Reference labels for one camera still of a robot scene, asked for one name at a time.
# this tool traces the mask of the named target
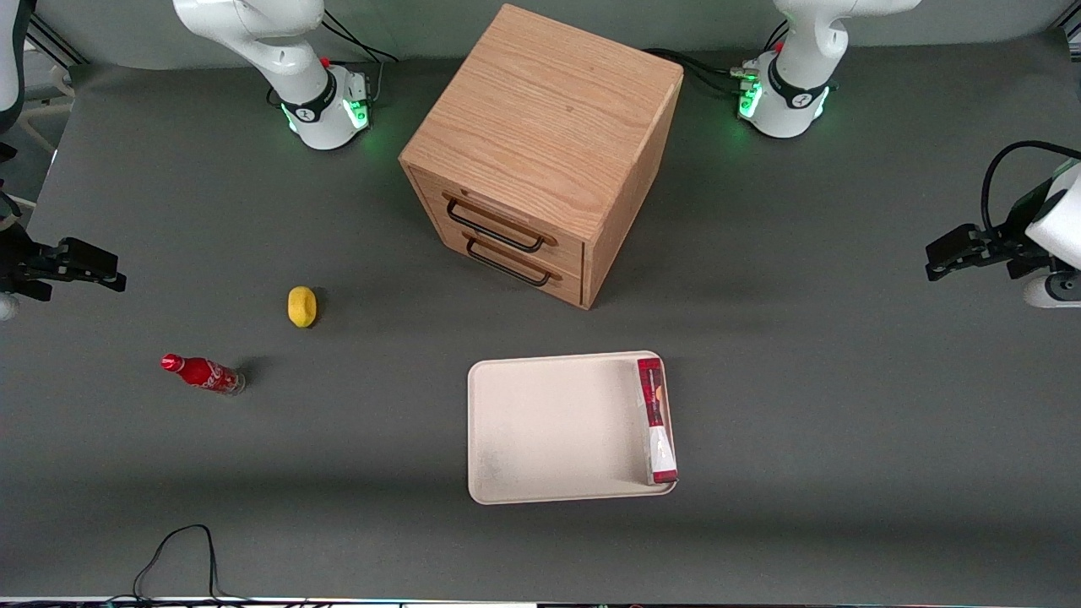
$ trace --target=wooden cabinet top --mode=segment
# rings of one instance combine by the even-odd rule
[[[504,4],[401,159],[588,242],[682,76],[673,63]]]

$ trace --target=bottle cap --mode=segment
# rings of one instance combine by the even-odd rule
[[[168,371],[181,371],[184,367],[184,357],[170,353],[161,358],[161,368]]]

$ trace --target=gray wall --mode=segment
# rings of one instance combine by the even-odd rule
[[[502,0],[326,0],[369,44],[400,56],[464,56]],[[780,15],[770,0],[517,0],[517,4],[635,47],[750,48]],[[1070,0],[924,0],[900,15],[852,19],[857,45],[1005,40],[1044,29]],[[171,0],[40,0],[38,12],[95,62],[170,69],[240,65],[239,57],[189,34]],[[320,30],[321,54],[359,57]]]

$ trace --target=drawer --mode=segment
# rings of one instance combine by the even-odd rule
[[[412,169],[428,212],[443,230],[448,224],[468,230],[513,250],[522,260],[535,260],[543,266],[582,275],[583,243],[550,228],[535,228],[528,217],[511,219],[493,211],[476,193],[455,186],[424,170]]]
[[[454,251],[564,302],[575,306],[582,305],[582,277],[576,274],[546,268],[520,252],[507,249],[471,230],[453,230],[445,224],[441,225],[440,229],[444,230],[443,242]]]

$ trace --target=red coca-cola bottle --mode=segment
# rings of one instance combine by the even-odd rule
[[[197,388],[205,388],[230,397],[239,395],[244,389],[244,374],[202,357],[185,359],[169,354],[161,358],[161,367]]]

